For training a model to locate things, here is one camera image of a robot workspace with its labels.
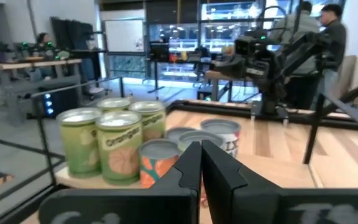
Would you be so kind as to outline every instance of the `orange can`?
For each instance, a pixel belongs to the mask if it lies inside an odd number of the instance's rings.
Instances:
[[[178,145],[168,139],[154,139],[139,148],[140,183],[143,188],[151,187],[179,158]]]

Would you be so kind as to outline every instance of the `green can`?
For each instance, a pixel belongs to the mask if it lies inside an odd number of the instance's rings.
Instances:
[[[113,111],[96,121],[102,177],[107,183],[129,185],[139,180],[141,119],[132,111]]]
[[[127,110],[131,104],[128,98],[108,98],[97,103],[97,107],[103,112]]]
[[[97,127],[102,115],[97,108],[78,108],[57,116],[69,174],[87,178],[100,174]]]
[[[166,114],[161,102],[140,101],[131,104],[129,110],[142,115],[143,142],[164,137]]]

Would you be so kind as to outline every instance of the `person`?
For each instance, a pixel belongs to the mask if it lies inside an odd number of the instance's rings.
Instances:
[[[37,46],[41,49],[46,46],[47,43],[51,42],[52,39],[50,38],[48,33],[40,33],[37,37]],[[53,68],[52,67],[40,67],[40,72],[42,79],[51,79],[53,75]]]
[[[337,72],[341,66],[346,48],[347,30],[341,22],[342,7],[338,4],[327,4],[321,9],[321,24],[325,27],[322,34],[331,39],[331,44],[325,52],[326,58],[334,62],[335,66],[324,69],[324,78],[320,81],[319,92],[328,92],[334,88]]]
[[[50,38],[48,33],[40,33],[37,37],[37,45],[39,45],[40,47],[45,46],[47,43],[51,42],[52,39]]]
[[[281,44],[289,44],[290,41],[296,41],[307,32],[319,32],[318,21],[310,16],[313,8],[312,3],[305,1],[298,7],[301,7],[301,14],[299,27],[295,35],[293,36],[293,30],[298,9],[273,25],[268,36],[269,39]],[[291,57],[297,57],[301,51],[302,49],[298,49],[293,52],[288,56],[287,60],[290,61]],[[306,110],[310,108],[319,83],[318,77],[312,75],[315,69],[316,63],[314,57],[311,57],[286,79],[285,89],[287,95],[284,103],[288,104],[289,107]]]

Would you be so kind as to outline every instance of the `man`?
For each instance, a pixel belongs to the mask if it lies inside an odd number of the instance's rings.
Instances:
[[[321,9],[321,24],[325,26],[322,31],[331,39],[331,44],[326,51],[329,60],[335,62],[336,66],[324,69],[324,78],[319,84],[319,91],[333,89],[337,80],[337,71],[342,64],[346,48],[346,28],[341,23],[342,7],[337,4],[328,4]]]
[[[299,7],[301,7],[299,27],[293,37],[293,41],[296,41],[307,32],[319,32],[318,21],[310,16],[313,5],[310,2],[305,1]],[[295,26],[296,12],[277,21],[273,26],[269,39],[279,41],[282,44],[289,43]],[[289,55],[287,60],[290,61],[291,57],[297,57],[297,55],[301,53],[298,51]],[[318,86],[318,77],[310,75],[311,72],[315,70],[315,67],[314,57],[311,57],[290,75],[289,80],[287,79],[288,83],[285,85],[287,96],[284,100],[290,107],[298,109],[310,108],[310,105],[313,102],[314,93]]]

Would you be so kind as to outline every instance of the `robotic arm camera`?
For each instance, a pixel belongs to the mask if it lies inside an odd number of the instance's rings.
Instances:
[[[284,80],[310,57],[316,55],[316,69],[322,72],[323,51],[330,39],[323,34],[308,32],[299,39],[272,52],[268,45],[278,45],[266,38],[267,31],[255,30],[235,40],[236,54],[224,64],[215,67],[223,75],[236,79],[251,79],[262,94],[255,107],[255,115],[287,117],[279,111],[278,102],[285,97]]]

